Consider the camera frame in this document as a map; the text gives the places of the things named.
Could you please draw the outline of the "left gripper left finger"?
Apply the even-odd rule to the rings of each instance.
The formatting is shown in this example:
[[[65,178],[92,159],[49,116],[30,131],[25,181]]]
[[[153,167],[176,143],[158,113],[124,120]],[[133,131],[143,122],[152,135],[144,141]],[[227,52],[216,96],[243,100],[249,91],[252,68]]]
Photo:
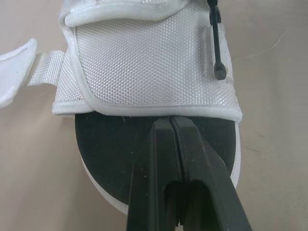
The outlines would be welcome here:
[[[128,231],[173,231],[179,222],[181,172],[174,129],[156,120],[133,167]]]

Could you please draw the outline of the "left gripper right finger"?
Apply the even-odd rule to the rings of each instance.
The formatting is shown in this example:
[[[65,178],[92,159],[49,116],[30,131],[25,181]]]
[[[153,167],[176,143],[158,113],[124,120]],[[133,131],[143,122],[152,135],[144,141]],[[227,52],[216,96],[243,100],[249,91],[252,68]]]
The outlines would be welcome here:
[[[180,224],[185,231],[252,228],[226,166],[188,118],[171,120],[184,183]]]

